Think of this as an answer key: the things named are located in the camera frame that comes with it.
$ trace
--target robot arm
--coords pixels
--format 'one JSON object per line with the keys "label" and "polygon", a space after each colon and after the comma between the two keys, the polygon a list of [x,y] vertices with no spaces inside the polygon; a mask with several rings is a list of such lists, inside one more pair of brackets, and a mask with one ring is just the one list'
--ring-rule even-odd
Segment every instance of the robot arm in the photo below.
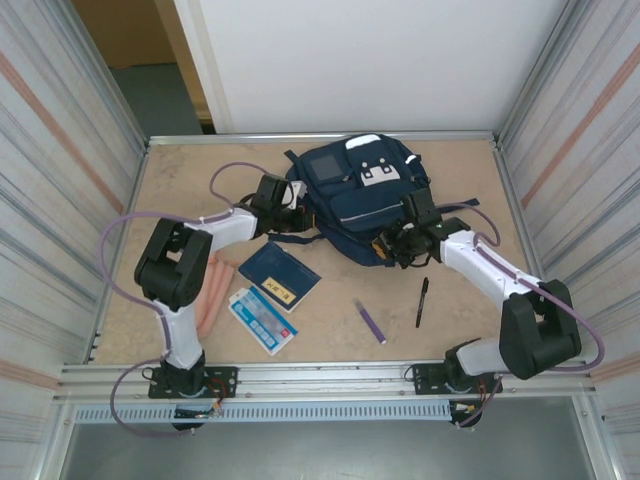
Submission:
{"label": "robot arm", "polygon": [[164,218],[158,221],[134,279],[145,298],[163,312],[161,322],[168,351],[161,371],[172,390],[194,395],[204,380],[205,355],[196,332],[195,300],[209,256],[271,230],[301,232],[311,228],[313,215],[297,206],[297,199],[304,193],[302,182],[264,175],[250,203],[236,205],[226,217],[202,219],[200,223]]}
{"label": "robot arm", "polygon": [[502,314],[499,338],[472,340],[447,352],[452,384],[463,387],[489,372],[509,372],[526,380],[580,353],[576,320],[527,287],[535,285],[571,307],[571,295],[562,282],[544,283],[482,241],[475,243],[476,233],[462,220],[442,219],[428,189],[407,195],[402,206],[405,219],[374,241],[378,254],[403,268],[419,255],[430,255],[464,275]]}
{"label": "robot arm", "polygon": [[[292,186],[285,179],[265,175],[250,204],[237,205],[222,220],[158,222],[136,267],[135,281],[145,297],[164,312],[164,334],[170,347],[161,369],[172,389],[193,395],[202,385],[205,357],[196,334],[194,303],[210,254],[272,230],[301,232],[311,228],[313,216],[296,206],[302,195],[304,185]],[[527,379],[580,353],[575,320],[514,281],[496,264],[570,306],[566,286],[557,280],[542,283],[484,244],[474,245],[475,233],[457,217],[443,220],[428,189],[404,197],[402,205],[405,218],[373,242],[378,254],[392,258],[402,268],[420,255],[430,255],[464,275],[502,313],[499,338],[472,340],[447,352],[445,366],[452,385],[474,383],[474,377],[487,372],[508,371]],[[484,255],[476,248],[480,246]],[[180,252],[181,256],[174,260],[169,252]]]}

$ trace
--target backpack zipper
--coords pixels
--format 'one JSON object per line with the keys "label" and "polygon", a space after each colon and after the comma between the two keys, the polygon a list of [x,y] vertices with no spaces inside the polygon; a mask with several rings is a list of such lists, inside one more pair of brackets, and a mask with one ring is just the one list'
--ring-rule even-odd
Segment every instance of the backpack zipper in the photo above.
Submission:
{"label": "backpack zipper", "polygon": [[373,212],[361,213],[360,215],[355,215],[353,217],[341,218],[340,222],[344,223],[344,222],[352,222],[354,220],[360,220],[362,218],[366,218],[366,217],[369,217],[371,215],[376,215],[378,213],[382,213],[382,212],[385,212],[387,210],[391,210],[392,208],[397,208],[397,207],[401,207],[401,206],[402,206],[402,203],[396,203],[395,205],[389,205],[388,207],[384,207],[384,208],[381,208],[379,210],[374,210]]}

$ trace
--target aluminum frame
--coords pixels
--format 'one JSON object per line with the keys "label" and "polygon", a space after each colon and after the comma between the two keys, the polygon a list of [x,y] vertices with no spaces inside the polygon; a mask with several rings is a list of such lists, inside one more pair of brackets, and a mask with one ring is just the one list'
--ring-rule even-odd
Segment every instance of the aluminum frame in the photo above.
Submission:
{"label": "aluminum frame", "polygon": [[[142,162],[140,162],[140,166],[138,168],[138,172],[136,173],[136,178],[133,184],[133,192],[129,197],[129,202],[127,203],[127,207],[124,211],[124,214],[131,213],[135,210],[135,205],[136,205],[136,202],[138,201],[138,195],[140,194],[140,188],[142,187],[142,179],[144,178],[148,161],[149,161],[149,149],[147,149],[147,152],[145,153],[142,159]],[[127,240],[127,236],[129,235],[130,226],[131,226],[131,222],[125,223],[124,226],[120,229],[120,233],[118,235],[118,240],[116,242],[115,255],[113,256],[111,264],[109,265],[109,271],[111,272],[111,276],[114,278],[118,274],[118,269],[120,268],[122,254],[124,253],[124,244]],[[93,352],[93,349],[97,348],[99,345],[100,334],[102,332],[104,320],[107,316],[107,310],[109,309],[109,302],[111,301],[112,295],[113,295],[113,290],[109,285],[105,283],[104,288],[102,290],[102,295],[100,296],[98,309],[96,311],[95,328],[86,346],[84,363],[90,362],[92,360],[91,354]]]}
{"label": "aluminum frame", "polygon": [[[362,132],[327,133],[256,133],[221,135],[153,136],[149,146],[156,145],[216,145],[229,143],[281,143],[281,142],[329,142],[357,135]],[[432,131],[432,132],[378,132],[402,141],[411,140],[487,140],[493,141],[488,130]]]}
{"label": "aluminum frame", "polygon": [[[274,134],[274,135],[218,135],[205,137],[152,137],[150,146],[177,144],[224,144],[224,143],[280,143],[331,141],[348,134]],[[507,201],[518,231],[527,263],[532,273],[541,275],[542,269],[527,230],[520,203],[517,201],[503,153],[497,148],[490,132],[396,132],[391,136],[401,140],[487,140],[490,142]],[[135,205],[147,157],[137,179],[129,208]],[[121,253],[115,259],[117,269]],[[101,322],[106,312],[108,296],[105,295]],[[415,401],[417,397],[412,384],[405,382],[403,374],[413,363],[439,363],[441,360],[389,361],[389,362],[329,362],[287,364],[238,364],[241,377],[235,399],[228,402],[264,404],[269,402],[318,402],[318,401]],[[568,364],[579,364],[575,359]],[[63,369],[60,388],[56,392],[49,421],[51,441],[42,454],[39,475],[33,478],[58,478],[69,447],[75,416],[79,405],[104,405],[109,401],[113,383],[127,366],[77,365]],[[522,381],[506,376],[503,398],[521,397],[571,397],[581,426],[583,438],[592,460],[596,478],[622,480],[622,470],[611,460],[612,444],[602,425],[591,419],[597,418],[595,388],[586,374],[561,375],[545,373]],[[140,372],[125,379],[118,391],[116,402],[120,404],[145,405],[159,403],[198,404],[202,400],[184,399],[150,400],[147,397],[148,383]],[[450,399],[460,396],[442,395],[425,399]]]}

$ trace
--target corrugated metal wall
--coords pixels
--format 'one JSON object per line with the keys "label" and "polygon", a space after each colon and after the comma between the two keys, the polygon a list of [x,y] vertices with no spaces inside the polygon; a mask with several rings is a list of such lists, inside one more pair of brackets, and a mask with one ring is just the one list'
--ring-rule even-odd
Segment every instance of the corrugated metal wall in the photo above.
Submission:
{"label": "corrugated metal wall", "polygon": [[543,268],[604,335],[593,372],[640,475],[640,2],[590,2],[505,140]]}
{"label": "corrugated metal wall", "polygon": [[60,368],[83,360],[103,289],[95,245],[144,155],[68,8],[0,3],[3,479],[27,474]]}

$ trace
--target wooden tabletop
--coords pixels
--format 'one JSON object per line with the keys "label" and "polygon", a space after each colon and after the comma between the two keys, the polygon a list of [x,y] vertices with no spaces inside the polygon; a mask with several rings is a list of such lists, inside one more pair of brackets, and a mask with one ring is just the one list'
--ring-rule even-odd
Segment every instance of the wooden tabletop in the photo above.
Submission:
{"label": "wooden tabletop", "polygon": [[[498,252],[521,268],[526,264],[502,183],[486,141],[406,142],[422,155],[431,177],[434,201],[455,202],[477,197],[480,208],[498,225],[502,246]],[[208,192],[211,174],[232,161],[248,161],[270,172],[284,174],[290,162],[282,152],[302,153],[314,143],[167,145],[155,146],[145,171],[136,211],[154,210],[191,218],[224,209]],[[255,191],[260,173],[246,167],[225,171],[216,189],[239,200]],[[489,231],[472,212],[458,216],[474,230]],[[133,270],[153,231],[156,220],[131,224],[117,274],[125,290],[140,296]],[[231,262],[242,263],[265,238],[235,244],[219,252]],[[494,336],[500,314],[479,290],[460,274],[436,262],[427,268],[366,268],[338,253],[327,240],[309,245],[283,245],[292,255],[318,273],[322,280],[307,298],[285,318],[299,334],[275,356],[269,356],[225,307],[211,335],[203,341],[208,362],[309,362],[438,359],[466,340]],[[430,279],[422,316],[415,328],[422,281]],[[236,273],[229,295],[250,283]],[[387,338],[380,345],[353,305],[359,298]],[[113,295],[104,323],[96,362],[131,364],[158,357],[162,335],[154,314]]]}

